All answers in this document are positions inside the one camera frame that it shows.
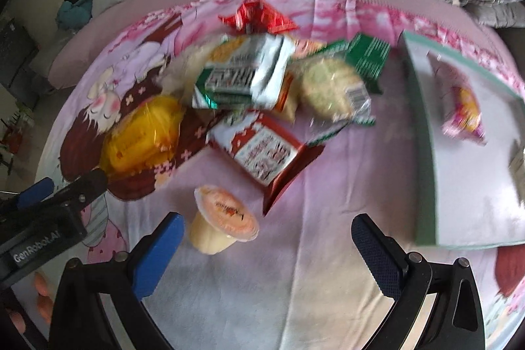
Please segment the person's left hand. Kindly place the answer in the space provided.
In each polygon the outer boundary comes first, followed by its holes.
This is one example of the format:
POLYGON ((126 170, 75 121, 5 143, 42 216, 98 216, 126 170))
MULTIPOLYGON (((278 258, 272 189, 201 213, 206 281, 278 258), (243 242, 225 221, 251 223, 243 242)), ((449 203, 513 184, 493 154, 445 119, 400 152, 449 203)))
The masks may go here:
MULTIPOLYGON (((48 282, 44 275, 39 271, 35 272, 34 275, 34 287, 37 292, 36 307, 39 315, 44 319, 47 324, 51 323, 53 314, 53 300, 50 296, 48 282)), ((26 322, 23 320, 21 314, 14 309, 7 309, 12 323, 20 334, 26 331, 26 322)))

